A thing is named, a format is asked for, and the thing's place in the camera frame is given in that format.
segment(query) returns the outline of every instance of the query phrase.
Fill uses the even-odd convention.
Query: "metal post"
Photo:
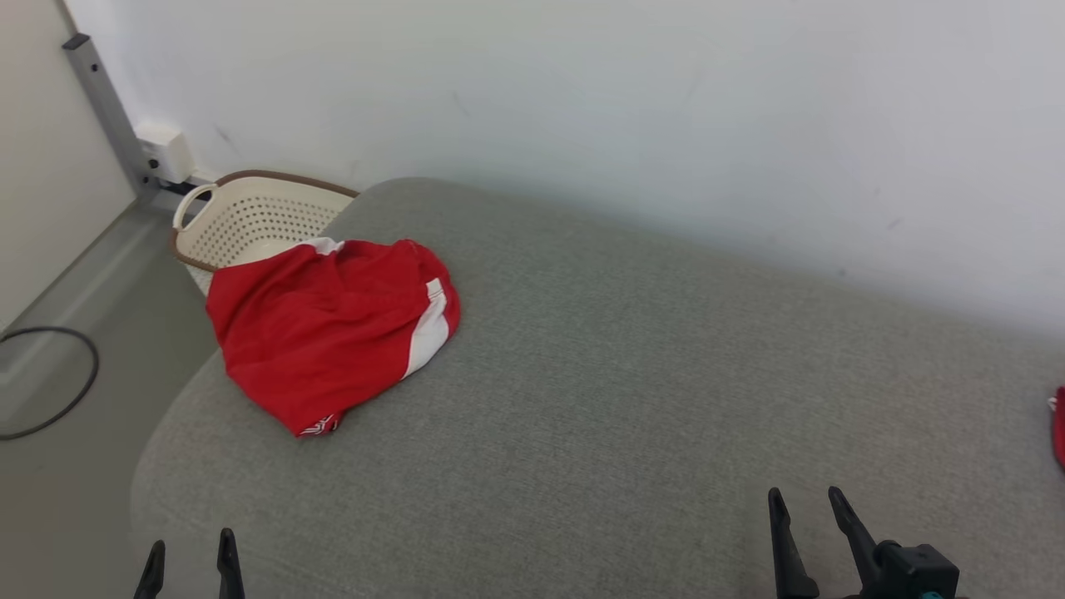
[[[115,150],[115,156],[126,173],[137,201],[150,201],[158,189],[158,182],[151,175],[148,159],[141,151],[141,142],[133,132],[126,111],[122,110],[118,94],[111,85],[111,79],[103,68],[100,55],[96,53],[93,39],[84,33],[78,33],[63,45],[70,66],[73,67],[78,81],[84,87],[89,103],[96,112],[96,117],[103,127],[103,132]]]

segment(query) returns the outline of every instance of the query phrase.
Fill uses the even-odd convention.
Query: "white fabric patch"
[[[323,256],[328,256],[333,252],[340,252],[344,248],[344,242],[337,242],[327,237],[316,237],[314,239],[309,239],[305,242],[298,243],[297,245],[310,245],[315,252]]]
[[[414,326],[414,336],[410,340],[410,357],[407,359],[407,372],[404,378],[410,376],[414,371],[429,362],[437,351],[447,341],[447,319],[444,318],[444,306],[447,305],[447,294],[440,285],[440,279],[435,278],[425,284],[426,292],[429,294],[429,307],[417,319]]]

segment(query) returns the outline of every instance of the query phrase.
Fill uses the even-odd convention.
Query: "floor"
[[[167,407],[217,349],[203,296],[166,252],[165,234],[148,243],[154,257],[87,331],[101,361],[89,393],[51,427],[0,443],[4,597],[129,597],[136,587],[146,556],[132,555],[128,540],[133,469]],[[72,396],[87,365],[82,355],[60,369],[39,391],[37,411]]]

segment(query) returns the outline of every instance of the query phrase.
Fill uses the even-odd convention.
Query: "perforated basket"
[[[183,225],[194,199],[211,199]],[[242,171],[189,192],[174,213],[170,249],[207,295],[218,269],[276,256],[318,237],[359,192],[307,177]]]

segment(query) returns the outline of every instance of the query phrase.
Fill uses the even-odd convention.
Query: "white box on wall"
[[[153,175],[174,183],[192,176],[195,169],[193,157],[181,131],[165,125],[143,123],[136,127],[136,136]]]

